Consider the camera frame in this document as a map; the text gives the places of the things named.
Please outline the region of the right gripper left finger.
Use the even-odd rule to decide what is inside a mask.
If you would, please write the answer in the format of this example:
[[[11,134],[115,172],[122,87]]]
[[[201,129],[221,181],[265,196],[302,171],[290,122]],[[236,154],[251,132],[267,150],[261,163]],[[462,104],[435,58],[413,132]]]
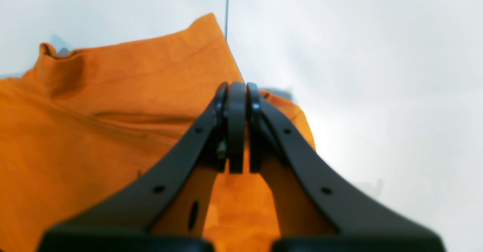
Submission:
[[[243,172],[246,85],[222,83],[205,111],[150,170],[50,228],[40,252],[212,252],[202,239],[214,180]]]

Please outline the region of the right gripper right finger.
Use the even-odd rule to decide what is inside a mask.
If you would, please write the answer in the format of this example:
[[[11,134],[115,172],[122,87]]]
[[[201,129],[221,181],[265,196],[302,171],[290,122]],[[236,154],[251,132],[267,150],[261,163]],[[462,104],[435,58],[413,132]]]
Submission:
[[[273,195],[273,252],[444,252],[441,238],[348,183],[297,127],[247,84],[250,172]]]

